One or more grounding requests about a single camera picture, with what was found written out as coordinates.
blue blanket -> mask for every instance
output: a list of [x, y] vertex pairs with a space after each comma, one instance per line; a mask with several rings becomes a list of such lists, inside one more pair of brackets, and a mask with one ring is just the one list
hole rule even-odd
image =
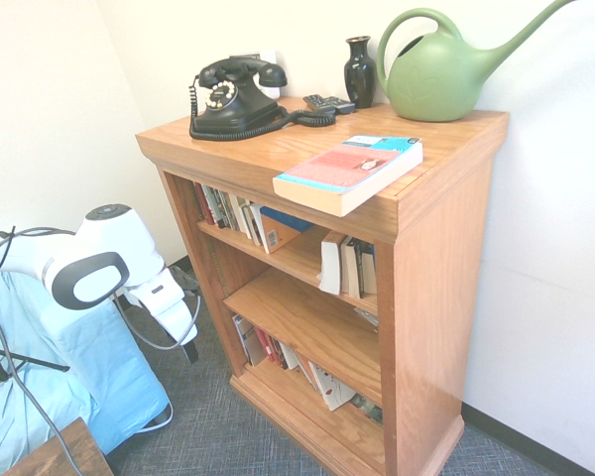
[[[70, 367], [64, 373], [26, 364], [19, 375], [59, 429], [82, 417], [104, 453], [168, 404], [110, 300], [68, 310], [36, 280], [0, 273], [0, 322], [12, 352]], [[0, 383], [0, 474], [51, 436], [13, 379]]]

black telephone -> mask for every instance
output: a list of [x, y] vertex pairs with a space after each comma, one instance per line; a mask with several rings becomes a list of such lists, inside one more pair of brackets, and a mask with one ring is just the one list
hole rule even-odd
[[[277, 131], [290, 122], [310, 127], [335, 122], [331, 114], [304, 110], [289, 113], [256, 87], [253, 80], [256, 74], [262, 86], [287, 85], [287, 76], [280, 66], [260, 59], [223, 59], [204, 67], [189, 87], [189, 135], [206, 141], [238, 141]], [[211, 89], [205, 112], [200, 116], [197, 81], [199, 86]]]

green watering can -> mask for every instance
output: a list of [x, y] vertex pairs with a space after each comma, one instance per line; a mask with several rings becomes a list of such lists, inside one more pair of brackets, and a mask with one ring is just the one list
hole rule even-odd
[[[377, 50], [377, 75], [392, 106], [401, 117], [445, 122], [474, 109], [487, 78], [553, 13], [574, 0], [555, 0], [504, 45], [477, 50], [467, 45], [456, 25], [436, 10], [416, 8], [397, 17], [386, 29]], [[426, 17], [438, 24], [434, 33], [410, 42], [386, 78], [386, 44], [405, 20]]]

rotary dial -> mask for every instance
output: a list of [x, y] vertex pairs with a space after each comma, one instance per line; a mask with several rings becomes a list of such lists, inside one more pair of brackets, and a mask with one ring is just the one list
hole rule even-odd
[[205, 100], [208, 109], [219, 110], [231, 104], [238, 95], [238, 88], [231, 81], [220, 81], [211, 88]]

carpet floor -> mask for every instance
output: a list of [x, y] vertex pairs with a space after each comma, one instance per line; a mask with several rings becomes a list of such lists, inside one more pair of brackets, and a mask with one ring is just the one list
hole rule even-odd
[[[193, 300], [189, 304], [195, 308]], [[167, 344], [145, 311], [133, 307], [127, 314], [146, 336]], [[164, 352], [139, 342], [170, 397], [174, 418], [161, 429], [126, 440], [108, 455], [111, 465], [123, 476], [327, 476], [231, 389], [229, 364], [205, 305], [197, 325], [199, 360], [191, 366], [179, 349]], [[469, 427], [440, 474], [548, 475]]]

